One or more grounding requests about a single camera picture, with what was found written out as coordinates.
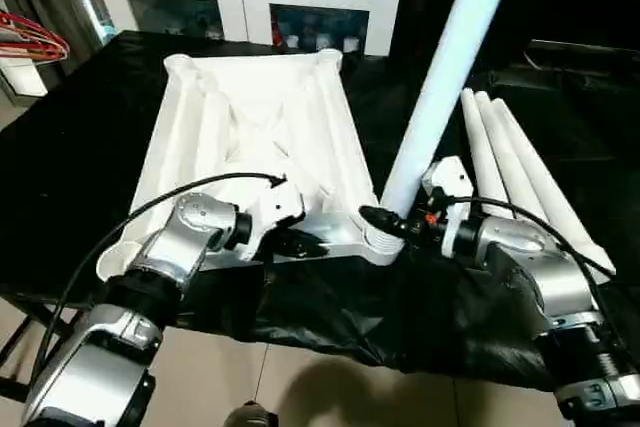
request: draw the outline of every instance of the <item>black cable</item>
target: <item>black cable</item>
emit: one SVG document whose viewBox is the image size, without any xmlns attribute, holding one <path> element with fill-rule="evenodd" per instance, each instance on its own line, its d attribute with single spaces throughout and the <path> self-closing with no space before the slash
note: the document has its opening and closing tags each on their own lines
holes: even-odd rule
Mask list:
<svg viewBox="0 0 640 427">
<path fill-rule="evenodd" d="M 155 207 L 156 205 L 164 202 L 165 200 L 175 197 L 176 195 L 182 194 L 184 192 L 187 192 L 196 187 L 200 187 L 202 185 L 211 184 L 213 182 L 218 182 L 221 180 L 228 180 L 228 179 L 241 179 L 241 178 L 265 179 L 271 182 L 272 187 L 276 187 L 277 185 L 280 185 L 285 181 L 285 179 L 282 179 L 280 177 L 276 177 L 274 175 L 269 175 L 269 174 L 262 174 L 259 172 L 234 172 L 229 174 L 205 177 L 204 179 L 196 180 L 194 182 L 190 182 L 188 184 L 177 187 L 165 194 L 162 194 L 156 197 L 153 200 L 150 200 L 149 202 L 145 203 L 144 205 L 138 207 L 136 210 L 131 212 L 124 220 L 119 222 L 104 237 L 102 237 L 102 239 L 98 241 L 98 243 L 89 251 L 89 253 L 84 257 L 84 259 L 82 259 L 80 264 L 78 264 L 76 269 L 73 271 L 73 273 L 71 274 L 71 277 L 69 278 L 69 282 L 67 283 L 67 286 L 65 287 L 64 291 L 62 292 L 62 295 L 60 296 L 60 298 L 58 299 L 58 302 L 56 303 L 56 307 L 53 310 L 53 317 L 51 319 L 51 322 L 47 326 L 47 329 L 45 330 L 44 335 L 42 336 L 40 346 L 38 347 L 38 353 L 36 355 L 36 359 L 33 364 L 33 370 L 31 371 L 30 385 L 33 386 L 34 382 L 38 378 L 38 375 L 40 375 L 40 373 L 42 372 L 42 369 L 44 368 L 45 361 L 47 358 L 47 350 L 49 350 L 49 344 L 51 343 L 51 338 L 53 337 L 55 324 L 60 318 L 60 315 L 62 314 L 62 310 L 64 309 L 64 306 L 67 302 L 67 298 L 69 297 L 69 293 L 71 292 L 71 289 L 75 285 L 76 281 L 80 277 L 80 274 L 85 269 L 85 267 L 89 265 L 89 263 L 100 251 L 104 250 L 107 247 L 108 243 L 110 242 L 111 238 L 114 235 L 116 235 L 127 224 L 129 224 L 133 220 L 140 217 L 140 215 L 144 214 L 147 210 Z"/>
<path fill-rule="evenodd" d="M 614 335 L 618 338 L 618 340 L 620 342 L 622 342 L 622 337 L 616 331 L 615 325 L 611 320 L 611 315 L 609 314 L 607 306 L 605 305 L 604 299 L 602 298 L 602 295 L 600 293 L 600 289 L 598 287 L 598 284 L 596 283 L 595 279 L 593 278 L 593 274 L 589 270 L 589 267 L 587 267 L 587 264 L 592 265 L 594 268 L 596 268 L 596 270 L 598 270 L 599 272 L 603 273 L 604 275 L 606 275 L 611 280 L 615 280 L 615 275 L 614 274 L 609 272 L 607 269 L 605 269 L 601 265 L 597 264 L 595 261 L 593 261 L 591 259 L 588 259 L 585 256 L 583 256 L 582 254 L 580 254 L 578 251 L 576 251 L 573 248 L 573 246 L 569 243 L 569 241 L 562 234 L 560 234 L 560 232 L 558 232 L 554 227 L 552 227 L 548 222 L 542 220 L 537 215 L 532 214 L 531 212 L 529 212 L 526 209 L 523 209 L 522 207 L 518 207 L 517 205 L 514 205 L 514 204 L 512 204 L 510 202 L 504 202 L 504 201 L 501 201 L 501 200 L 490 199 L 488 197 L 480 197 L 480 196 L 474 196 L 474 197 L 448 197 L 446 199 L 446 202 L 449 205 L 462 204 L 462 203 L 479 203 L 479 204 L 486 204 L 486 205 L 494 205 L 496 207 L 502 207 L 504 209 L 510 209 L 510 210 L 513 210 L 514 212 L 516 212 L 517 214 L 520 214 L 522 217 L 526 217 L 527 219 L 535 222 L 540 227 L 542 227 L 544 230 L 546 230 L 548 233 L 553 235 L 556 238 L 556 240 L 559 242 L 560 248 L 562 248 L 563 250 L 568 252 L 575 259 L 576 263 L 578 264 L 578 267 L 580 268 L 580 271 L 582 272 L 582 275 L 584 275 L 584 277 L 585 277 L 585 279 L 587 281 L 587 284 L 589 285 L 589 290 L 591 291 L 591 295 L 593 295 L 593 298 L 595 299 L 596 304 L 598 305 L 598 307 L 600 309 L 602 317 L 604 318 L 605 321 L 607 321 L 607 323 L 609 324 L 609 326 L 610 326 L 612 332 L 614 333 Z M 616 285 L 620 290 L 623 290 L 623 291 L 626 290 L 626 289 L 624 289 L 624 286 L 622 286 L 622 285 L 620 285 L 618 283 L 614 283 L 614 285 Z"/>
</svg>

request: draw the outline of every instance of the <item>black table leg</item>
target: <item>black table leg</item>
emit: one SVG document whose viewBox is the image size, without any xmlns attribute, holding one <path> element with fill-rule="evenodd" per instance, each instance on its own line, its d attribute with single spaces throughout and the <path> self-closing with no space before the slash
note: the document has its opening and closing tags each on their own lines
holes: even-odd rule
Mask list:
<svg viewBox="0 0 640 427">
<path fill-rule="evenodd" d="M 15 380 L 0 377 L 0 396 L 24 404 L 29 394 L 29 386 Z"/>
<path fill-rule="evenodd" d="M 2 350 L 0 350 L 0 367 L 4 365 L 4 363 L 9 360 L 9 357 L 16 350 L 16 347 L 24 337 L 24 334 L 27 332 L 27 329 L 31 325 L 32 320 L 29 317 L 25 317 L 20 326 L 16 329 L 16 331 L 9 337 L 7 343 L 4 344 Z"/>
<path fill-rule="evenodd" d="M 42 304 L 37 304 L 35 302 L 26 302 L 23 300 L 10 299 L 5 298 L 7 302 L 13 305 L 16 309 L 21 310 L 26 315 L 28 315 L 31 319 L 40 322 L 42 325 L 47 327 L 51 320 L 53 319 L 53 313 L 46 308 Z M 64 320 L 58 319 L 55 325 L 54 332 L 58 334 L 60 337 L 68 337 L 71 333 L 71 327 Z"/>
<path fill-rule="evenodd" d="M 26 318 L 0 350 L 0 367 L 2 367 L 2 365 L 4 365 L 4 363 L 9 359 L 33 321 L 37 321 L 46 327 L 53 320 L 53 313 L 42 304 L 11 298 L 5 298 L 5 300 L 26 314 Z M 56 334 L 60 337 L 66 338 L 71 331 L 72 328 L 69 324 L 62 319 L 58 319 L 54 329 Z M 28 385 L 24 385 L 13 379 L 0 377 L 0 397 L 6 397 L 8 399 L 15 400 L 16 402 L 24 403 L 27 400 L 28 393 Z"/>
</svg>

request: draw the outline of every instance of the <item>table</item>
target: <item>table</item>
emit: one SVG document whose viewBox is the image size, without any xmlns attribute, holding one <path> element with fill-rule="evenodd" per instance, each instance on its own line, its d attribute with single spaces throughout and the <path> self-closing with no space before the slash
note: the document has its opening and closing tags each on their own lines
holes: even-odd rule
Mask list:
<svg viewBox="0 0 640 427">
<path fill-rule="evenodd" d="M 162 59 L 260 55 L 270 47 L 124 32 L 0 133 L 0 295 L 56 300 L 72 269 L 128 211 L 167 79 Z M 345 58 L 343 82 L 378 193 L 417 98 L 424 65 Z M 595 240 L 637 295 L 640 138 L 636 87 L 575 74 L 508 69 L 474 88 L 503 96 Z M 616 89 L 612 94 L 611 85 Z M 468 146 L 460 112 L 440 155 Z M 517 296 L 479 295 L 436 252 L 406 249 L 389 267 L 358 258 L 198 275 L 176 325 L 247 342 L 348 355 L 369 365 L 550 389 L 521 325 Z M 477 276 L 478 282 L 484 282 Z M 86 305 L 93 269 L 71 294 Z M 603 289 L 636 358 L 640 315 Z"/>
</svg>

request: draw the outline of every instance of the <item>floor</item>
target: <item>floor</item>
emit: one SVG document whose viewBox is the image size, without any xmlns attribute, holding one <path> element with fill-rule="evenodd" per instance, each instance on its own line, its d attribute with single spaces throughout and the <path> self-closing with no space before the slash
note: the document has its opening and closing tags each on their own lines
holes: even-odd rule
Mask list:
<svg viewBox="0 0 640 427">
<path fill-rule="evenodd" d="M 0 95 L 0 129 L 24 109 Z M 22 314 L 0 300 L 0 345 Z M 30 329 L 0 374 L 27 382 L 43 329 Z M 222 426 L 249 399 L 282 427 L 561 427 L 554 398 L 532 390 L 448 377 L 403 375 L 341 357 L 167 329 L 152 366 L 157 388 L 143 427 Z M 0 398 L 0 424 L 18 426 L 22 405 Z"/>
</svg>

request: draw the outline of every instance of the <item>white pole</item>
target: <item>white pole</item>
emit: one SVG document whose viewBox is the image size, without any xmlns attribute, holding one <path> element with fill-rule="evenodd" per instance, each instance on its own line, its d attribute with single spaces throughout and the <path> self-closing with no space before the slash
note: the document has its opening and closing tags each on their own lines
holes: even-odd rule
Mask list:
<svg viewBox="0 0 640 427">
<path fill-rule="evenodd" d="M 429 72 L 387 180 L 381 204 L 406 216 L 429 168 L 500 0 L 455 0 Z M 374 250 L 399 251 L 402 244 L 370 228 Z"/>
<path fill-rule="evenodd" d="M 460 96 L 460 101 L 462 102 L 464 124 L 467 129 L 469 147 L 471 148 L 471 160 L 473 161 L 473 170 L 478 183 L 478 192 L 484 197 L 507 202 L 509 200 L 507 192 L 504 190 L 502 177 L 500 177 L 496 159 L 493 157 L 489 137 L 487 137 L 487 131 L 482 123 L 478 105 L 473 97 L 473 91 L 464 89 Z M 482 210 L 490 215 L 513 219 L 513 214 L 510 210 L 500 207 L 483 205 Z"/>
<path fill-rule="evenodd" d="M 493 107 L 551 225 L 558 229 L 582 255 L 615 272 L 611 259 L 602 247 L 593 242 L 578 218 L 578 214 L 573 210 L 507 104 L 502 99 L 496 99 L 493 101 Z"/>
<path fill-rule="evenodd" d="M 524 167 L 522 167 L 518 159 L 515 149 L 509 141 L 507 132 L 502 126 L 493 105 L 491 105 L 491 99 L 486 92 L 477 92 L 476 103 L 478 104 L 484 128 L 487 129 L 493 155 L 500 168 L 500 174 L 507 188 L 509 199 L 518 207 L 527 209 L 546 221 L 547 216 L 544 213 L 544 209 L 538 200 L 535 190 L 533 190 Z"/>
</svg>

